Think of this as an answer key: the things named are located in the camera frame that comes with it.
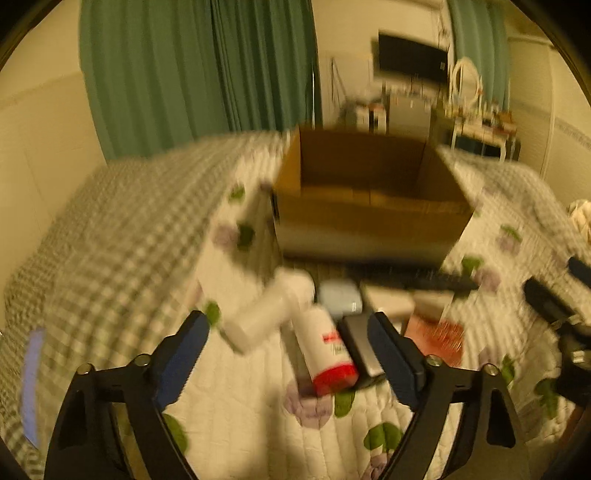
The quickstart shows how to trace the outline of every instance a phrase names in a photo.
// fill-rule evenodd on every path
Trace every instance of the floral bedspread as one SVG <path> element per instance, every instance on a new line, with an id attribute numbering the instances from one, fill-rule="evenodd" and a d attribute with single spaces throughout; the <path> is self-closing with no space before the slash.
<path id="1" fill-rule="evenodd" d="M 531 170 L 447 149 L 441 154 L 476 211 L 444 268 L 469 273 L 480 285 L 444 316 L 464 328 L 464 368 L 490 362 L 501 369 L 536 477 L 547 466 L 572 405 L 553 391 L 556 340 L 525 304 L 521 285 L 536 275 L 589 315 L 591 292 L 570 278 L 565 266 L 572 255 L 587 262 L 591 255 L 564 208 Z M 183 425 L 186 456 L 203 478 L 375 479 L 411 418 L 387 382 L 314 398 L 289 327 L 246 356 L 234 353 L 218 329 L 262 291 L 280 263 L 268 202 L 279 164 L 279 155 L 244 159 L 211 217 L 184 288 L 190 304 L 207 313 L 212 334 L 168 412 Z M 297 266 L 316 280 L 342 274 L 325 265 Z M 427 478 L 441 474 L 459 415 L 459 406 L 452 406 Z"/>

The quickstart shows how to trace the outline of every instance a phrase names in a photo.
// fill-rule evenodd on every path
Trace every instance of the red package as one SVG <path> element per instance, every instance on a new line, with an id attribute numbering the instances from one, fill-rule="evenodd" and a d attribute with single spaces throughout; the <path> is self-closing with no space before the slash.
<path id="1" fill-rule="evenodd" d="M 411 315 L 404 336 L 410 338 L 423 355 L 437 355 L 451 367 L 459 367 L 462 363 L 462 325 L 443 319 L 433 323 Z"/>

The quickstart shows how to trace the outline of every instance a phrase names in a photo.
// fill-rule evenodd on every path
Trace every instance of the teal curtain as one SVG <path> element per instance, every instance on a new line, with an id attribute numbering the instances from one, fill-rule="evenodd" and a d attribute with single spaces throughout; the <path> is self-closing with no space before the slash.
<path id="1" fill-rule="evenodd" d="M 320 94 L 310 0 L 83 0 L 80 64 L 107 160 L 289 128 Z"/>
<path id="2" fill-rule="evenodd" d="M 212 7 L 231 128 L 283 130 L 309 121 L 311 81 L 319 78 L 310 1 L 216 0 Z"/>
<path id="3" fill-rule="evenodd" d="M 448 0 L 456 60 L 468 57 L 480 74 L 484 97 L 507 108 L 509 45 L 500 4 L 485 0 Z"/>

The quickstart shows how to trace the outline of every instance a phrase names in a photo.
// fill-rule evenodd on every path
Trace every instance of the white cylindrical object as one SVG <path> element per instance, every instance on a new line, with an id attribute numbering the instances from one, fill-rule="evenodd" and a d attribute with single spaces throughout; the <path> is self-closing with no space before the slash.
<path id="1" fill-rule="evenodd" d="M 223 332 L 230 343 L 247 353 L 273 330 L 307 309 L 314 301 L 314 281 L 303 270 L 279 267 L 262 296 L 234 318 L 225 322 Z"/>
<path id="2" fill-rule="evenodd" d="M 292 323 L 318 396 L 355 385 L 359 374 L 324 307 L 312 305 Z"/>

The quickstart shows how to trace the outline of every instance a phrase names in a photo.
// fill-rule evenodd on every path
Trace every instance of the cardboard box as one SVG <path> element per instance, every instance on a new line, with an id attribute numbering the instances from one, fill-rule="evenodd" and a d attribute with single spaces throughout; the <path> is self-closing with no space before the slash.
<path id="1" fill-rule="evenodd" d="M 307 127 L 284 156 L 272 204 L 286 256 L 437 266 L 473 213 L 426 142 Z"/>

